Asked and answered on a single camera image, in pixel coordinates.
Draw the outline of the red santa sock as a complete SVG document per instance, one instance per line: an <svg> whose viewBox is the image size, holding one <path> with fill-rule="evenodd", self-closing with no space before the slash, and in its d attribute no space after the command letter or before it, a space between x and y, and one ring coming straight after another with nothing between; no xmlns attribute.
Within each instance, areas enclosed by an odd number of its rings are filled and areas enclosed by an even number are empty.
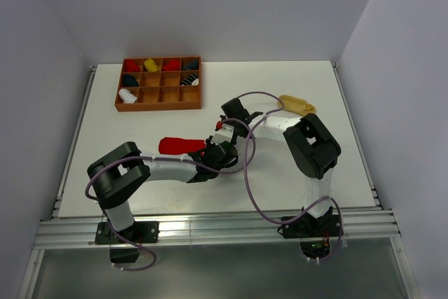
<svg viewBox="0 0 448 299"><path fill-rule="evenodd" d="M206 142L203 139L183 139L178 137L165 137L160 140L158 152L163 155L181 155L203 150Z"/></svg>

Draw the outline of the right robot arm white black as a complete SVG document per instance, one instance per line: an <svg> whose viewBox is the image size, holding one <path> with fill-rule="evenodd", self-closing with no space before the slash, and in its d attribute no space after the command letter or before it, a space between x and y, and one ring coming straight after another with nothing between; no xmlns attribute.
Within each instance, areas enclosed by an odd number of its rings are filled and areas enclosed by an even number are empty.
<svg viewBox="0 0 448 299"><path fill-rule="evenodd" d="M285 143L299 171L305 176L306 193L303 228L306 233L317 236L327 227L332 216L331 181L342 149L321 119L314 113L300 118L273 116L275 111L250 114L237 97L221 106L223 119L243 122L247 135L254 139L266 139Z"/></svg>

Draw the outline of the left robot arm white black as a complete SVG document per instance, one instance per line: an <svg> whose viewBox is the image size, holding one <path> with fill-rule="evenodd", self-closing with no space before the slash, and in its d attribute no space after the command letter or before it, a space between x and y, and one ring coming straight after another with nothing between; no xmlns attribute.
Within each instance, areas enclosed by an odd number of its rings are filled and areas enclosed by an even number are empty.
<svg viewBox="0 0 448 299"><path fill-rule="evenodd" d="M89 187L111 224L119 242L129 242L137 233L130 210L130 197L146 182L180 181L201 183L215 179L221 170L234 166L239 155L229 141L206 142L202 150L181 155L147 155L128 141L92 163L87 169Z"/></svg>

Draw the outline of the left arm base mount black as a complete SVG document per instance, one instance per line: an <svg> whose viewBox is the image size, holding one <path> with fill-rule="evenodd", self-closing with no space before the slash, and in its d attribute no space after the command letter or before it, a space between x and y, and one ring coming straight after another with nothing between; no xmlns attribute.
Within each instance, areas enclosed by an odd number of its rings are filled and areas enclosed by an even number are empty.
<svg viewBox="0 0 448 299"><path fill-rule="evenodd" d="M118 234L136 244L154 244L158 241L159 223L157 221L136 221L131 227L124 229ZM94 242L96 245L124 244L111 229L108 222L100 222ZM119 265L130 265L135 263L140 256L140 248L113 248L109 249L109 258L112 263Z"/></svg>

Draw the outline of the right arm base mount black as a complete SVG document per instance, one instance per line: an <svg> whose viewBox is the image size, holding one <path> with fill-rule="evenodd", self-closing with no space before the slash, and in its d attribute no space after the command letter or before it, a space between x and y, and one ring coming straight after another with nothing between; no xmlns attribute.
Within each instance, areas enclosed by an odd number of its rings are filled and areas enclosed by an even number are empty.
<svg viewBox="0 0 448 299"><path fill-rule="evenodd" d="M300 243L302 253L310 259L322 259L331 252L330 239L336 237L341 240L344 231L339 216L333 215L330 209L319 218L306 214L295 222L280 225L277 233L284 239L311 239Z"/></svg>

